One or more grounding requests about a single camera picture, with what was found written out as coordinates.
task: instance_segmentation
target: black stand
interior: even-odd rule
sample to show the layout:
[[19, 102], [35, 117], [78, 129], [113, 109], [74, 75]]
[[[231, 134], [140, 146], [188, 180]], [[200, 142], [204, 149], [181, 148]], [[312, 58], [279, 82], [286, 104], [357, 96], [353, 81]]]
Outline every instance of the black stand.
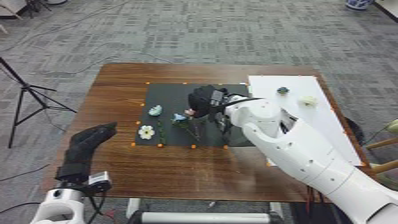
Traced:
[[[0, 57], [0, 64], [3, 65], [14, 81], [21, 84], [21, 92], [19, 92], [19, 100], [17, 100], [17, 106], [16, 106], [16, 115], [14, 115], [14, 123], [12, 123], [12, 130], [10, 130], [10, 136], [8, 136], [8, 148], [12, 147], [12, 141], [14, 141], [14, 133], [16, 133], [16, 126], [28, 120], [30, 117], [46, 109], [60, 110], [60, 111], [71, 111], [76, 113], [76, 111], [56, 101], [53, 100], [35, 89], [48, 90], [56, 92], [55, 89], [44, 88], [40, 86], [30, 85], [19, 75], [16, 74], [16, 71], [12, 70], [7, 62], [3, 61], [3, 58]], [[40, 104], [40, 108], [33, 111], [33, 113], [19, 120], [19, 110], [21, 110], [21, 102], [23, 102], [23, 95], [28, 93]], [[49, 106], [46, 103], [46, 100], [49, 100], [58, 106]]]

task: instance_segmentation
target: gray carpet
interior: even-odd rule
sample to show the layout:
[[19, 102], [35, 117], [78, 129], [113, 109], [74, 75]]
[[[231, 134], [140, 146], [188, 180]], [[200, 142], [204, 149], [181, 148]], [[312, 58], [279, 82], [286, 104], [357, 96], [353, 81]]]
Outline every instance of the gray carpet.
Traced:
[[[51, 7], [51, 12], [42, 10], [32, 20], [24, 15], [23, 21], [1, 21], [10, 34], [0, 33], [0, 54], [26, 81], [58, 89], [51, 96], [72, 108], [80, 107], [104, 63], [286, 64], [311, 65], [321, 71], [343, 113], [366, 136], [396, 119], [398, 26], [373, 6], [366, 12], [351, 12], [343, 0], [129, 0], [113, 7], [120, 3], [71, 0]], [[62, 131], [39, 114], [17, 128], [14, 148], [7, 149], [17, 85], [1, 74], [0, 81], [3, 178], [51, 161]], [[23, 112], [33, 109], [30, 99]], [[55, 125], [67, 129], [72, 113], [48, 114]], [[382, 133], [375, 141], [387, 137]], [[398, 148], [366, 154], [373, 162], [385, 162], [398, 158]], [[37, 172], [0, 183], [0, 210], [42, 200], [40, 178]], [[195, 211], [207, 205], [174, 201], [144, 204], [161, 210], [165, 203], [179, 208], [192, 206]], [[257, 211], [255, 204], [234, 205]], [[126, 200], [106, 203], [120, 220], [124, 206]], [[0, 223], [28, 223], [33, 211], [35, 206], [16, 209], [0, 216]]]

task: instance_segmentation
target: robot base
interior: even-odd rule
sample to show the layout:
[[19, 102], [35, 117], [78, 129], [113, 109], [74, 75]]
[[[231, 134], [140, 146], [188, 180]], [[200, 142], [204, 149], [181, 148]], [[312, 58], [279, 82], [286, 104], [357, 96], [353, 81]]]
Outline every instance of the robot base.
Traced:
[[48, 0], [48, 5], [60, 5], [67, 2], [67, 0]]

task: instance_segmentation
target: wooden table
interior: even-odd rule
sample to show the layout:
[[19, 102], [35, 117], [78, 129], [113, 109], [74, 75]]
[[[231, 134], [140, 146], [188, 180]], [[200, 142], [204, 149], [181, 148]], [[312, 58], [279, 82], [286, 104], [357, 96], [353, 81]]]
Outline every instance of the wooden table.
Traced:
[[108, 64], [101, 68], [64, 136], [56, 160], [46, 172], [44, 190], [55, 184], [55, 168], [62, 163], [71, 135], [97, 124], [117, 121], [119, 133], [99, 146], [92, 161], [92, 173], [106, 170], [112, 176], [110, 197], [303, 202], [305, 186], [277, 167], [266, 167], [266, 159], [257, 150], [223, 150], [209, 147], [192, 150], [176, 146], [167, 146], [163, 149], [152, 146], [131, 147], [147, 84], [236, 84], [247, 82], [247, 75], [255, 74], [318, 77], [359, 157], [366, 163], [360, 170], [373, 177], [327, 84], [311, 67]]

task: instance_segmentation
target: white paper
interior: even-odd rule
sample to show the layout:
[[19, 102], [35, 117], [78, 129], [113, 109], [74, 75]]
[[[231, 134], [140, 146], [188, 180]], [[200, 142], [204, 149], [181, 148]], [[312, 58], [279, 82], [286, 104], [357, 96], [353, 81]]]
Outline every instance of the white paper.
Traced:
[[[248, 76], [252, 87], [252, 97], [266, 98], [286, 109], [289, 114], [303, 119], [307, 124], [323, 134], [343, 158], [353, 166], [360, 166], [360, 159], [344, 129], [339, 123], [327, 96], [323, 94], [314, 76]], [[286, 87], [287, 94], [282, 96], [277, 89]], [[298, 103], [302, 96], [312, 96], [318, 99], [316, 107], [303, 106]]]

